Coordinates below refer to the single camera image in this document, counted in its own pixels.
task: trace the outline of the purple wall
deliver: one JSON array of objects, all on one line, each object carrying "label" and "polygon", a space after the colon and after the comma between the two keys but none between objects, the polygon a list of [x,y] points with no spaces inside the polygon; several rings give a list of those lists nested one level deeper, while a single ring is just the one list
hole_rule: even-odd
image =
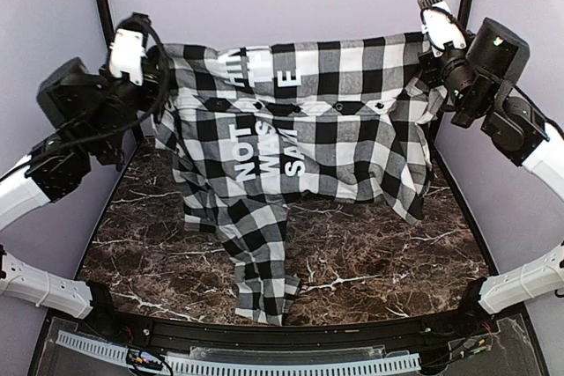
[{"label": "purple wall", "polygon": [[[564,0],[474,0],[470,28],[485,16],[528,41],[531,60],[519,85],[564,126]],[[494,149],[479,124],[443,124],[437,144],[460,185],[501,271],[529,262],[564,239],[564,204],[541,181]],[[562,301],[552,294],[527,303],[551,374],[562,374]]]},{"label": "purple wall", "polygon": [[[35,102],[39,83],[73,56],[97,70],[105,46],[94,0],[0,0],[0,173],[53,132]],[[115,169],[96,166],[78,192],[24,217],[0,243],[29,264],[73,276],[113,187]],[[27,373],[43,309],[0,297],[0,373]]]}]

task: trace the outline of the plaid shirt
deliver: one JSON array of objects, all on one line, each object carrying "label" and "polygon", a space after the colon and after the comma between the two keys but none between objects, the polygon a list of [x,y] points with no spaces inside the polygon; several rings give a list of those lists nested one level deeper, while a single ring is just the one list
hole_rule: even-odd
[{"label": "plaid shirt", "polygon": [[446,92],[418,79],[419,33],[217,51],[166,45],[170,98],[156,144],[174,155],[185,221],[235,264],[236,313],[281,325],[299,290],[285,273],[286,216],[306,193],[383,198],[422,219],[423,128]]}]

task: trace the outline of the black cable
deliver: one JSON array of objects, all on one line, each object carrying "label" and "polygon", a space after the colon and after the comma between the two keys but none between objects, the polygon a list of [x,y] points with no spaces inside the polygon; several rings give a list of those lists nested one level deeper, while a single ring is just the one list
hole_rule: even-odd
[{"label": "black cable", "polygon": [[452,359],[449,360],[449,361],[445,361],[444,363],[439,363],[439,364],[436,364],[436,365],[426,365],[426,367],[444,367],[444,366],[446,366],[446,365],[452,365],[452,364],[455,363],[456,361],[460,361],[460,360],[462,360],[463,358],[465,358],[465,356],[464,356],[464,355],[460,355],[460,356],[456,356],[456,357],[452,358]]},{"label": "black cable", "polygon": [[[100,18],[100,25],[102,33],[104,34],[104,40],[106,42],[106,46],[109,47],[114,39],[114,24],[112,20],[112,13],[109,9],[109,1],[96,0],[96,4],[98,6],[98,17]],[[141,143],[145,139],[145,135],[143,134],[141,127],[137,126],[132,128],[132,132],[137,144]]]},{"label": "black cable", "polygon": [[[85,321],[81,321],[81,323],[83,325],[85,325],[87,328],[89,328],[96,336],[98,336],[99,338],[111,342],[109,341],[105,336],[102,336],[100,334],[100,332],[98,332],[96,329],[94,329],[92,326],[90,326],[88,323],[86,323]],[[133,350],[137,350],[139,351],[139,354],[141,354],[142,352],[146,352],[148,354],[151,354],[153,357],[157,358],[158,360],[160,360],[160,362],[167,368],[168,372],[169,372],[169,376],[174,376],[174,370],[173,368],[170,366],[169,363],[167,363],[167,361],[158,353],[155,353],[151,350],[143,350],[142,348],[136,347],[135,345],[131,344],[131,343],[119,343],[121,345],[125,345],[128,348],[128,352],[133,349]]]},{"label": "black cable", "polygon": [[157,99],[152,103],[151,107],[149,107],[149,109],[146,112],[144,112],[140,117],[138,117],[135,121],[129,122],[126,125],[123,125],[119,128],[111,129],[110,131],[108,131],[104,134],[98,134],[96,136],[85,136],[85,137],[78,138],[78,139],[73,140],[73,141],[69,141],[67,143],[62,143],[62,144],[58,145],[57,147],[53,148],[50,151],[45,151],[41,154],[38,154],[34,158],[28,160],[26,163],[23,163],[21,165],[16,166],[13,169],[11,169],[7,174],[5,174],[4,176],[2,176],[0,178],[0,183],[2,181],[4,181],[6,178],[8,178],[9,176],[11,176],[14,173],[16,173],[17,171],[19,171],[20,169],[22,169],[26,166],[35,165],[37,163],[42,162],[45,159],[49,159],[51,157],[54,157],[55,155],[57,155],[57,154],[59,154],[63,151],[66,151],[66,150],[70,149],[71,147],[76,147],[76,146],[81,145],[81,144],[93,143],[93,142],[96,142],[96,141],[104,140],[106,138],[110,138],[112,136],[115,136],[116,134],[123,133],[123,132],[127,131],[128,129],[132,129],[132,128],[138,126],[141,122],[145,121],[152,114],[156,113],[158,111],[158,109],[162,106],[162,104],[164,104],[165,98],[167,96],[168,75],[169,75],[168,62],[167,62],[168,61],[168,54],[167,54],[167,52],[164,48],[164,45],[162,44],[162,41],[160,40],[159,35],[154,31],[152,26],[150,24],[148,24],[147,22],[143,21],[142,19],[140,19],[140,18],[125,19],[119,25],[119,27],[127,25],[127,24],[137,24],[137,25],[141,26],[145,31],[147,31],[147,33],[149,33],[152,36],[152,38],[155,41],[155,46],[159,50],[160,60],[162,62],[162,63],[160,63],[160,70],[162,71],[162,74],[160,76],[159,92],[157,94]]},{"label": "black cable", "polygon": [[445,359],[446,357],[450,356],[450,354],[452,354],[453,351],[456,351],[456,350],[458,350],[460,347],[464,346],[464,344],[465,344],[466,342],[468,342],[468,340],[469,340],[470,338],[472,338],[472,337],[476,334],[476,332],[478,332],[478,329],[479,329],[479,326],[476,325],[476,328],[475,328],[468,336],[466,336],[460,343],[458,343],[458,344],[456,345],[456,347],[454,347],[454,348],[452,348],[452,349],[449,349],[449,352],[447,352],[446,354],[443,354],[443,355],[440,356],[439,358],[437,358],[437,359],[435,359],[435,360],[432,360],[432,361],[430,361],[429,363],[425,363],[424,365],[421,365],[421,366],[422,366],[422,367],[433,367],[433,365],[435,365],[435,363],[438,363],[438,362],[442,361],[443,359]]},{"label": "black cable", "polygon": [[453,335],[456,335],[456,332],[454,330],[451,331],[451,332],[424,332],[424,331],[421,331],[421,332],[419,332],[419,334],[423,335],[423,336],[437,336],[437,337],[440,337],[440,338],[450,338]]}]

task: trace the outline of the brown marble floor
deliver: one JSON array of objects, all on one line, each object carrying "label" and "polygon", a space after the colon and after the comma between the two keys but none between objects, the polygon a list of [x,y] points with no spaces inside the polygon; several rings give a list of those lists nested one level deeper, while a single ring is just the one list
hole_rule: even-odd
[{"label": "brown marble floor", "polygon": [[[455,308],[487,268],[447,182],[435,171],[425,220],[387,205],[301,202],[290,211],[286,273],[303,282],[286,325],[382,321]],[[252,324],[234,314],[233,264],[214,235],[184,233],[168,153],[146,141],[117,189],[81,279],[117,307],[170,319]]]}]

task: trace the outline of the flannel shirt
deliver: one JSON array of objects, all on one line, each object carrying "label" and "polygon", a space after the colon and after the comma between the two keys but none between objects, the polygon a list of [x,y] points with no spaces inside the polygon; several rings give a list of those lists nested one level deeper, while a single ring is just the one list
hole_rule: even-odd
[{"label": "flannel shirt", "polygon": [[422,219],[424,128],[446,92],[418,78],[420,33],[165,48],[170,97],[156,146],[174,153],[186,225],[216,232],[234,262],[237,314],[283,324],[300,286],[285,273],[286,217],[306,193],[383,198],[407,222]]}]

